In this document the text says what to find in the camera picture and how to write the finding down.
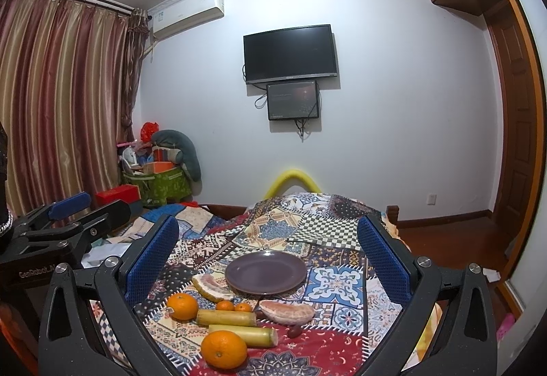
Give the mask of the pomelo wedge with rind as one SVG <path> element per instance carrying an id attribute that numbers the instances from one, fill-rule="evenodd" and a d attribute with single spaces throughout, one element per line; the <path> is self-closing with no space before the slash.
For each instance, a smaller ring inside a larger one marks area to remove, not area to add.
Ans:
<path id="1" fill-rule="evenodd" d="M 236 295 L 229 288 L 221 286 L 211 274 L 196 274 L 191 281 L 198 293 L 213 303 L 233 302 L 236 298 Z"/>

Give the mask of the black wall television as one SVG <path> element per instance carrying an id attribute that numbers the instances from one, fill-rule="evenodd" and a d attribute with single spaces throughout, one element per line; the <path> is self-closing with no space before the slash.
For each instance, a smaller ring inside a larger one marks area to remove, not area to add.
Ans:
<path id="1" fill-rule="evenodd" d="M 320 79 L 338 73 L 330 24 L 280 28 L 243 37 L 246 83 Z"/>

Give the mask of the purple round plate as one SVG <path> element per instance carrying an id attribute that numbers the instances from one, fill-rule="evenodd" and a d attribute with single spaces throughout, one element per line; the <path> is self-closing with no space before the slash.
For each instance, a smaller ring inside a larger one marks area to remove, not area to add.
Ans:
<path id="1" fill-rule="evenodd" d="M 249 295 L 278 295 L 298 288 L 307 278 L 305 263 L 282 251 L 259 251 L 237 257 L 224 270 L 228 285 Z"/>

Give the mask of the large orange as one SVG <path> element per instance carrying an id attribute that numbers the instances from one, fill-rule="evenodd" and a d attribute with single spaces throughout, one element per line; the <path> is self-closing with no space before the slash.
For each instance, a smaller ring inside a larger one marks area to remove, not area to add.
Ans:
<path id="1" fill-rule="evenodd" d="M 229 330 L 209 333 L 201 342 L 200 352 L 208 365 L 220 369 L 238 368 L 248 358 L 244 340 Z"/>
<path id="2" fill-rule="evenodd" d="M 168 297 L 166 308 L 172 319 L 179 321 L 194 320 L 198 314 L 198 301 L 189 294 L 177 293 Z"/>

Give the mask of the red box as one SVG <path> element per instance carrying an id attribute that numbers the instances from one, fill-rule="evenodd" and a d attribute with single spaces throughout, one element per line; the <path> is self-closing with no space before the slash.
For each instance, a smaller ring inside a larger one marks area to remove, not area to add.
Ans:
<path id="1" fill-rule="evenodd" d="M 139 188 L 132 184 L 122 184 L 95 195 L 95 201 L 98 206 L 105 206 L 118 200 L 121 200 L 128 205 L 140 201 L 141 196 Z"/>

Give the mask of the green storage box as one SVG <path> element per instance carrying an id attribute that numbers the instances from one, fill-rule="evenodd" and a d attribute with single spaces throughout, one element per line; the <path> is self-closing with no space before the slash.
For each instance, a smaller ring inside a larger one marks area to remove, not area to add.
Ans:
<path id="1" fill-rule="evenodd" d="M 192 194 L 191 184 L 182 168 L 152 174 L 122 174 L 124 184 L 139 188 L 144 207 L 159 207 L 180 203 Z"/>

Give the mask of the small tangerine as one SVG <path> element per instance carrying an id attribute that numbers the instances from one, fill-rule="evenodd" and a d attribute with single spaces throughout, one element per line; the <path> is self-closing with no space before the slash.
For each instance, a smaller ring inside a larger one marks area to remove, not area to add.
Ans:
<path id="1" fill-rule="evenodd" d="M 248 303 L 239 303 L 234 306 L 234 311 L 250 313 L 253 311 L 253 307 Z"/>
<path id="2" fill-rule="evenodd" d="M 223 311 L 233 311 L 235 309 L 235 305 L 232 301 L 223 300 L 216 304 L 216 309 Z"/>

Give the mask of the red plastic bag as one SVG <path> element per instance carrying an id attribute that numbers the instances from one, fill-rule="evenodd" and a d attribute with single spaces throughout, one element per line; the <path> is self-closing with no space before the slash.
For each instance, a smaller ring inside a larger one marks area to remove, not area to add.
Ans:
<path id="1" fill-rule="evenodd" d="M 159 131 L 159 124 L 147 121 L 140 130 L 140 140 L 143 143 L 151 142 L 152 136 Z"/>

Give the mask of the wooden door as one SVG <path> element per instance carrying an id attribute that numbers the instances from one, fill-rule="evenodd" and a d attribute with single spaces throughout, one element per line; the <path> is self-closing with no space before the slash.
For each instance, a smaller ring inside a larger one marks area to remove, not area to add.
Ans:
<path id="1" fill-rule="evenodd" d="M 536 105 L 530 59 L 508 1 L 486 15 L 500 75 L 504 113 L 502 171 L 494 210 L 496 225 L 513 248 L 529 205 L 536 159 Z"/>

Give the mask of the patchwork patterned tablecloth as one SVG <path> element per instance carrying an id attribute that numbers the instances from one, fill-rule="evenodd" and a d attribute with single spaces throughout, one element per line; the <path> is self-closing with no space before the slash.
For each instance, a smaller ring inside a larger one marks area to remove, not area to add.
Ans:
<path id="1" fill-rule="evenodd" d="M 242 320 L 238 375 L 353 375 L 401 314 L 357 242 L 387 216 L 336 194 L 296 193 L 234 218 L 183 228 L 134 310 L 182 375 L 215 375 L 202 342 L 224 314 Z"/>

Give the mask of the peeled pomelo wedge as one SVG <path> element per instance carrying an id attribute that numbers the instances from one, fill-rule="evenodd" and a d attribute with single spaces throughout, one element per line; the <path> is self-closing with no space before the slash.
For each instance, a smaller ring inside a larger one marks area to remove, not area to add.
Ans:
<path id="1" fill-rule="evenodd" d="M 267 319 L 288 326 L 302 326 L 309 323 L 315 316 L 315 309 L 309 304 L 286 304 L 262 300 L 259 302 L 259 309 Z"/>

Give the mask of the white wall socket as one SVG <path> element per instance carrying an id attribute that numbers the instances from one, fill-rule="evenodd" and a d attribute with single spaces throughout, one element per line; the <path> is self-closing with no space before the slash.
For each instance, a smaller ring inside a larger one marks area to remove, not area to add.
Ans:
<path id="1" fill-rule="evenodd" d="M 430 194 L 428 197 L 427 197 L 427 204 L 429 206 L 435 206 L 437 203 L 437 196 L 436 194 Z"/>

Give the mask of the grey plush toy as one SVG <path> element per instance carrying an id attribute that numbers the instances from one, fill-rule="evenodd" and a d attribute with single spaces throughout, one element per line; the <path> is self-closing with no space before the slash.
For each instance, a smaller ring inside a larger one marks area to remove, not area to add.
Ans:
<path id="1" fill-rule="evenodd" d="M 174 163 L 185 167 L 191 181 L 201 181 L 197 150 L 188 136 L 178 130 L 159 130 L 152 135 L 151 141 L 161 148 L 177 150 Z"/>

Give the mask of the small black wall monitor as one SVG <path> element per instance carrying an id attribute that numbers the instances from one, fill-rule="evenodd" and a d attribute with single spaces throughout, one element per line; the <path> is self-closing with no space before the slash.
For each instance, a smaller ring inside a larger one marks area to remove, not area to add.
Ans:
<path id="1" fill-rule="evenodd" d="M 266 92 L 270 121 L 319 117 L 319 88 L 315 80 L 272 83 Z"/>

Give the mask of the white air conditioner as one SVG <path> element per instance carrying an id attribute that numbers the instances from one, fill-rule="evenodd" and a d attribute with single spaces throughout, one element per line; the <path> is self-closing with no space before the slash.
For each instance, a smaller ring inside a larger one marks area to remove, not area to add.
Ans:
<path id="1" fill-rule="evenodd" d="M 181 0 L 153 15 L 152 35 L 164 40 L 222 17 L 224 0 Z"/>

